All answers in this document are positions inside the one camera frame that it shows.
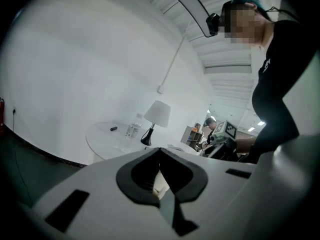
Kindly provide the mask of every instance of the round table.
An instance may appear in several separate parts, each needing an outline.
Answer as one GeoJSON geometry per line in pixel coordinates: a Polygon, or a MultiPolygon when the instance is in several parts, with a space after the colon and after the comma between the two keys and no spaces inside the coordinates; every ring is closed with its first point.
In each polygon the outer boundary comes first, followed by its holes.
{"type": "Polygon", "coordinates": [[[138,135],[134,139],[126,138],[128,124],[111,121],[97,122],[92,125],[86,132],[85,138],[92,151],[103,160],[123,156],[128,153],[144,150],[147,148],[179,148],[186,153],[198,155],[198,153],[178,140],[157,132],[155,126],[151,136],[151,146],[144,145],[140,142],[141,137],[147,131],[141,128],[138,135]],[[111,131],[112,127],[117,127],[117,130],[111,131]]]}

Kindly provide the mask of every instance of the white pipe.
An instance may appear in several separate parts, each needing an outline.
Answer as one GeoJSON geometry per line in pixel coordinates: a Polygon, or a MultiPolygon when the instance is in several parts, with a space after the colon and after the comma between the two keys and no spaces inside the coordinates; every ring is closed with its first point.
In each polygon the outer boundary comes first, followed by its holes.
{"type": "Polygon", "coordinates": [[[171,68],[172,68],[172,65],[173,65],[174,62],[175,62],[175,59],[176,59],[176,57],[177,57],[177,55],[178,55],[178,52],[179,52],[179,50],[180,50],[180,48],[181,48],[181,46],[182,46],[182,43],[184,42],[184,40],[185,40],[185,38],[186,38],[186,36],[187,36],[188,29],[189,29],[189,25],[190,25],[191,21],[192,21],[192,20],[189,21],[189,24],[188,24],[188,26],[187,26],[186,29],[185,29],[185,32],[184,32],[183,38],[182,38],[182,40],[181,40],[181,42],[180,42],[180,44],[179,44],[178,50],[176,50],[175,55],[174,55],[174,57],[173,57],[173,60],[172,60],[172,62],[171,62],[171,64],[170,64],[170,66],[169,66],[169,69],[168,69],[168,71],[166,72],[165,77],[164,77],[164,79],[163,79],[163,81],[162,81],[162,84],[159,86],[159,88],[163,87],[164,84],[165,84],[165,82],[166,82],[166,80],[167,80],[167,77],[168,77],[168,75],[169,75],[169,72],[170,72],[170,70],[171,70],[171,68]]]}

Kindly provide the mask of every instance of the black shirt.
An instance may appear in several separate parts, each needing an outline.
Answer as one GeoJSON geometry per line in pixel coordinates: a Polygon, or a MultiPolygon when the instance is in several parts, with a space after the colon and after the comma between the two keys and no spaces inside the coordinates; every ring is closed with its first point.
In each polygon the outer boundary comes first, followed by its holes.
{"type": "Polygon", "coordinates": [[[208,135],[208,139],[206,140],[206,143],[207,143],[208,145],[210,145],[210,143],[211,143],[211,136],[212,136],[213,133],[214,133],[214,130],[212,130],[212,131],[210,132],[210,134],[208,135]]]}
{"type": "Polygon", "coordinates": [[[259,81],[252,94],[257,116],[266,123],[251,147],[246,162],[256,163],[261,154],[299,135],[283,97],[301,76],[315,48],[301,24],[289,20],[274,24],[273,39],[266,60],[259,70],[259,81]]]}

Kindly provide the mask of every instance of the fire extinguisher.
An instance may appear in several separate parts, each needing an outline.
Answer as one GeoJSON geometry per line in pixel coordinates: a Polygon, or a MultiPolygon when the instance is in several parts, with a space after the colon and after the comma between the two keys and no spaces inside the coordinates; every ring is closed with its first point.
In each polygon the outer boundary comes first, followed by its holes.
{"type": "Polygon", "coordinates": [[[5,101],[3,98],[0,98],[0,136],[3,136],[5,133],[4,113],[5,113],[5,101]]]}

